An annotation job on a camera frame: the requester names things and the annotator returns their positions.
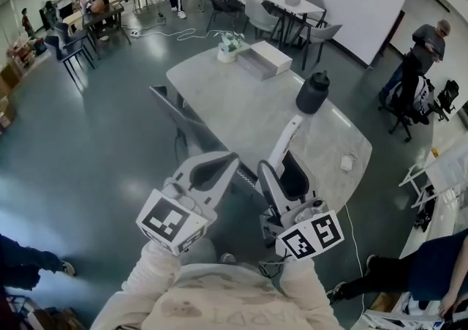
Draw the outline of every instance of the man in gray shirt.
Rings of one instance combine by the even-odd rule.
[[[437,27],[424,24],[412,34],[412,40],[415,46],[412,48],[412,53],[421,63],[420,73],[425,75],[431,68],[434,62],[440,62],[444,59],[445,41],[444,37],[450,33],[450,24],[442,19]],[[401,82],[403,78],[403,63],[396,69],[388,83],[379,93],[379,101],[385,104],[391,90]]]

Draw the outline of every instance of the white box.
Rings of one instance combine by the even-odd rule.
[[[208,220],[188,210],[176,200],[153,190],[137,218],[146,237],[180,255],[206,234]]]
[[[277,68],[276,75],[279,75],[291,68],[293,59],[276,49],[274,46],[268,44],[266,41],[253,44],[250,48]]]

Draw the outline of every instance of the beige sweatshirt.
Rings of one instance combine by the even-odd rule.
[[[181,268],[175,256],[150,241],[91,330],[341,329],[312,260],[286,263],[280,285],[284,295],[240,266]]]

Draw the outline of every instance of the shoe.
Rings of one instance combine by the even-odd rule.
[[[66,275],[69,275],[71,277],[74,277],[76,275],[76,270],[75,270],[75,268],[73,267],[73,265],[71,263],[66,262],[66,261],[62,261],[61,265],[64,267],[63,272]]]
[[[219,263],[224,264],[224,265],[234,265],[236,262],[237,261],[236,261],[234,255],[231,255],[230,253],[224,253],[219,258]]]
[[[387,104],[387,97],[388,95],[385,95],[382,91],[379,92],[379,102],[382,106]]]
[[[374,257],[377,257],[376,255],[370,255],[367,257],[367,261],[366,261],[366,273],[364,275],[368,275],[370,272],[371,272],[371,268],[370,268],[370,264],[371,264],[371,260],[372,258]]]
[[[335,286],[334,289],[329,290],[327,292],[327,298],[330,301],[330,305],[335,304],[344,299],[343,293],[341,292],[342,285],[346,284],[346,282],[341,282]]]

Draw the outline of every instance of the person's hand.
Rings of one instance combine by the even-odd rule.
[[[434,52],[434,47],[432,46],[432,44],[429,44],[428,42],[425,44],[426,46],[426,49],[429,53],[433,53]]]
[[[439,315],[441,318],[444,318],[444,316],[447,314],[450,308],[453,307],[456,301],[457,301],[456,293],[452,293],[448,291],[445,294],[444,298],[441,300],[440,305],[439,305]]]

